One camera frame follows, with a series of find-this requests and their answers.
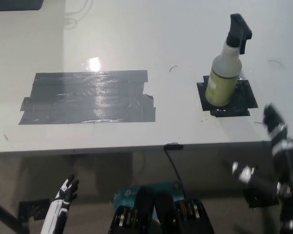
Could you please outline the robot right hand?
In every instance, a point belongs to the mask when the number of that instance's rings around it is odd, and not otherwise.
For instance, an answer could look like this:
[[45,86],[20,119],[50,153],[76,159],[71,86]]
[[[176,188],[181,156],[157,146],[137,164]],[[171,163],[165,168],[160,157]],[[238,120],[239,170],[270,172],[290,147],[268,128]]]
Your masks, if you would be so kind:
[[273,179],[262,177],[254,167],[234,161],[230,171],[247,186],[246,200],[251,208],[282,204],[293,212],[293,139],[282,115],[272,105],[264,108],[263,123],[271,138]]

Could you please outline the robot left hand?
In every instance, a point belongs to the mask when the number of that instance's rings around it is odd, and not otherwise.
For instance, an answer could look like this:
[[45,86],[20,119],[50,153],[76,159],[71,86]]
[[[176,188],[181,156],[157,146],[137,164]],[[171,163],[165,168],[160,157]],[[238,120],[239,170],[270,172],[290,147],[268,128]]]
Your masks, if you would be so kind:
[[78,185],[79,180],[75,180],[75,175],[71,175],[65,180],[49,206],[41,229],[41,234],[63,233],[70,205],[78,196]]

